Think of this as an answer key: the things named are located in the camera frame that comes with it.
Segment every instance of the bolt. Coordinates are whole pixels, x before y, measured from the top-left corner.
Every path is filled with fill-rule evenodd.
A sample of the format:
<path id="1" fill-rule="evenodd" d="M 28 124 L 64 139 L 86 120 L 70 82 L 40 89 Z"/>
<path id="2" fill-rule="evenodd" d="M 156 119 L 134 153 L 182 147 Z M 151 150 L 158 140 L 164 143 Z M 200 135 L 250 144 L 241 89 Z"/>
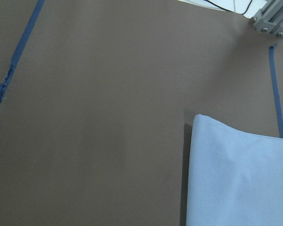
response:
<path id="1" fill-rule="evenodd" d="M 282 35 L 283 35 L 283 32 L 278 32 L 278 33 L 277 33 L 277 36 L 278 36 L 278 37 L 281 37 Z"/>
<path id="2" fill-rule="evenodd" d="M 253 22 L 253 24 L 257 21 L 257 18 L 256 17 L 253 17 L 252 19 L 251 19 L 251 21 Z"/>

